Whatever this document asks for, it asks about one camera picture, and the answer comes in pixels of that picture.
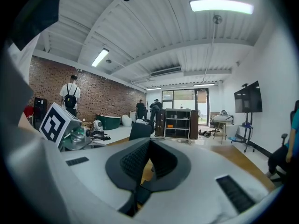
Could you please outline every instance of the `white device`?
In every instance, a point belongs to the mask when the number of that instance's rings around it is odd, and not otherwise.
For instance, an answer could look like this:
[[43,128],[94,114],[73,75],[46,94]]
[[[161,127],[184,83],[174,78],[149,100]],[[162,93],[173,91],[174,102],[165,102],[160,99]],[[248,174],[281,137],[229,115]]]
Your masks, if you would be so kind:
[[45,139],[55,142],[58,147],[62,138],[81,124],[81,120],[60,105],[53,103],[42,121],[39,132]]
[[98,119],[93,122],[93,131],[103,131],[103,124]]

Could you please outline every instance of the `white ceiling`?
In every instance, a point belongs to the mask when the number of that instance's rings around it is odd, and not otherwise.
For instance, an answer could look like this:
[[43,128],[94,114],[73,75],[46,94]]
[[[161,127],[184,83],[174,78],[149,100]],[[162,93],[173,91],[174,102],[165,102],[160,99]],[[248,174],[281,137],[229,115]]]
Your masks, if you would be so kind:
[[[60,0],[59,21],[42,32],[35,55],[66,63],[137,88],[198,83],[229,76],[254,46],[266,23],[261,0],[237,0],[255,6],[252,15],[229,11],[193,12],[191,0]],[[223,22],[216,25],[215,14]],[[92,62],[106,48],[108,56]],[[181,66],[173,78],[150,73]]]

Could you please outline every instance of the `green bathtub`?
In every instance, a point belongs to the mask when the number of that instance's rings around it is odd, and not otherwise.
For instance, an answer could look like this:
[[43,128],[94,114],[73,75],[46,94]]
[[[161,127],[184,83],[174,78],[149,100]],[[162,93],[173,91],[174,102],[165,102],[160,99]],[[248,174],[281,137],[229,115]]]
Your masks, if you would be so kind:
[[102,122],[104,130],[117,129],[121,123],[120,117],[96,114],[96,118]]

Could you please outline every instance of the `air conditioner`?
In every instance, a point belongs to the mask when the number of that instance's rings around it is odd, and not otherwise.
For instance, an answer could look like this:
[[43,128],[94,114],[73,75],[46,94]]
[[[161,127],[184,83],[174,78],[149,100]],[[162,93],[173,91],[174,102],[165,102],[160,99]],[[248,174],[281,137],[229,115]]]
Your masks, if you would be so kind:
[[181,72],[181,71],[182,71],[182,68],[180,66],[177,66],[177,67],[173,67],[173,68],[155,71],[150,74],[150,77],[168,75],[168,74],[177,73],[177,72]]

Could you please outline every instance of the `white wall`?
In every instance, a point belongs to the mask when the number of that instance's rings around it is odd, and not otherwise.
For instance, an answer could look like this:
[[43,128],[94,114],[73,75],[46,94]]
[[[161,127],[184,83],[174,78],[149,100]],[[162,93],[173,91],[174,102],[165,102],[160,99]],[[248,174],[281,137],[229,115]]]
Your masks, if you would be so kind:
[[223,82],[223,103],[235,115],[235,123],[245,121],[235,114],[234,93],[244,83],[259,81],[263,112],[253,114],[252,141],[269,152],[281,145],[281,134],[290,132],[290,112],[299,99],[299,69],[294,45],[276,20],[269,20],[254,48],[228,80]]

